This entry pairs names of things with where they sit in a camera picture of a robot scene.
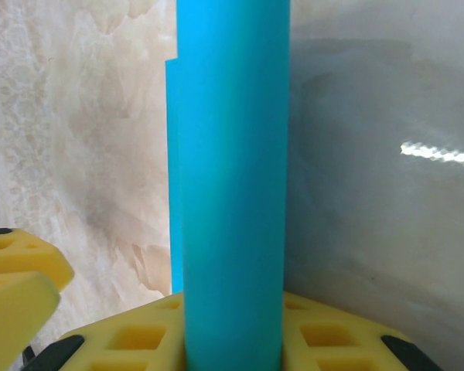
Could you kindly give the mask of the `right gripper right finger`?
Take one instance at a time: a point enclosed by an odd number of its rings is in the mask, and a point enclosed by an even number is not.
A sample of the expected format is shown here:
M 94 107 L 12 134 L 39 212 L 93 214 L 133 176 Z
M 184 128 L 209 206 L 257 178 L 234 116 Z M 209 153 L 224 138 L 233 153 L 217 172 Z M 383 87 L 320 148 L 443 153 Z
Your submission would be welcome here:
M 407 336 L 367 318 L 284 293 L 283 370 L 440 370 Z

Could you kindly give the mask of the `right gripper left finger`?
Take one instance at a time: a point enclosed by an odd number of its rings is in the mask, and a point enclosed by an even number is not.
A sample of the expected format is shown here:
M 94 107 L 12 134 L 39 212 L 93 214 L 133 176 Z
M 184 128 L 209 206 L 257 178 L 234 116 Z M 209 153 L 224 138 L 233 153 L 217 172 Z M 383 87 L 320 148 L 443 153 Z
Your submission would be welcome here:
M 64 334 L 24 370 L 184 370 L 183 296 L 174 294 Z

